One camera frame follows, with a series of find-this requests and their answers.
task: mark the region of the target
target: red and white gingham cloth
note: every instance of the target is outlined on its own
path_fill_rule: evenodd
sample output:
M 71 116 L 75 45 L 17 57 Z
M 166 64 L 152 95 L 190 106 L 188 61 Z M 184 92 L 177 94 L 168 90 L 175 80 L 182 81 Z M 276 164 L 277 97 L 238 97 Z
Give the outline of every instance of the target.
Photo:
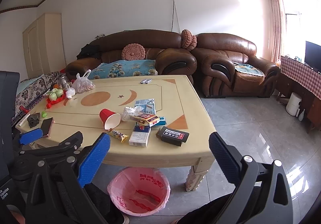
M 281 56 L 281 73 L 295 80 L 321 100 L 321 75 L 301 62 Z

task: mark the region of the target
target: blue textured pad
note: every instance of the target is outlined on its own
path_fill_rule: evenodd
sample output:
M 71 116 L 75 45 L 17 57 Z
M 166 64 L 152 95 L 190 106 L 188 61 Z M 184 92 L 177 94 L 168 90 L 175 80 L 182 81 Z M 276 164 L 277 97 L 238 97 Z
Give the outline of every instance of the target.
M 238 185 L 240 182 L 240 168 L 227 149 L 227 146 L 234 148 L 235 150 L 236 148 L 224 143 L 224 141 L 218 137 L 218 133 L 216 132 L 210 135 L 208 143 L 210 150 L 217 160 L 217 163 L 219 164 L 219 167 L 224 173 L 227 181 Z
M 86 184 L 91 183 L 109 148 L 110 137 L 108 134 L 102 133 L 99 140 L 94 144 L 94 147 L 79 166 L 78 182 L 82 188 Z
M 43 136 L 43 132 L 40 128 L 31 130 L 30 132 L 27 132 L 25 134 L 22 134 L 20 137 L 20 144 L 27 145 L 31 142 L 34 142 L 38 139 L 40 139 Z

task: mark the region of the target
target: red paper cup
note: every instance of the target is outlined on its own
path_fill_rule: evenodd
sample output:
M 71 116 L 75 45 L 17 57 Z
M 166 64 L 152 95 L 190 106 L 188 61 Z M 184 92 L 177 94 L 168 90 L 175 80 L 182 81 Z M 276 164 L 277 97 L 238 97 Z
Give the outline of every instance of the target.
M 99 113 L 99 116 L 102 120 L 102 124 L 104 125 L 105 130 L 115 128 L 120 123 L 120 114 L 117 114 L 108 109 L 102 109 Z

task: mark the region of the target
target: silver screw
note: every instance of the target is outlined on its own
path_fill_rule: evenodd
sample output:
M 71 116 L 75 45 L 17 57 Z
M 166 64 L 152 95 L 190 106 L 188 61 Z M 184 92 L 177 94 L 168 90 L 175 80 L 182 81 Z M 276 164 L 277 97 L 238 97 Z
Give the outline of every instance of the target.
M 253 158 L 251 156 L 249 156 L 249 155 L 245 155 L 243 158 L 244 158 L 244 160 L 246 162 L 252 162 L 253 161 Z
M 39 161 L 39 162 L 38 162 L 38 166 L 39 166 L 39 167 L 42 167 L 42 166 L 44 166 L 44 165 L 45 165 L 45 161 Z
M 282 162 L 279 161 L 279 160 L 275 160 L 275 161 L 274 161 L 274 164 L 275 164 L 276 166 L 278 166 L 278 167 L 281 167 L 281 166 L 282 166 Z
M 72 163 L 72 162 L 74 162 L 74 161 L 76 161 L 76 158 L 75 158 L 74 156 L 69 156 L 69 157 L 67 158 L 67 162 L 68 162 L 68 163 Z

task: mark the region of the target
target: pink trash can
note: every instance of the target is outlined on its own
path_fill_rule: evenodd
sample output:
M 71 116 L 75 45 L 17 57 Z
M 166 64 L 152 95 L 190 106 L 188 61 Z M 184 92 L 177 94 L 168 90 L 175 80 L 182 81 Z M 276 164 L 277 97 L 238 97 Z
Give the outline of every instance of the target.
M 144 217 L 165 208 L 170 197 L 170 183 L 156 168 L 127 167 L 107 186 L 110 199 L 123 213 Z

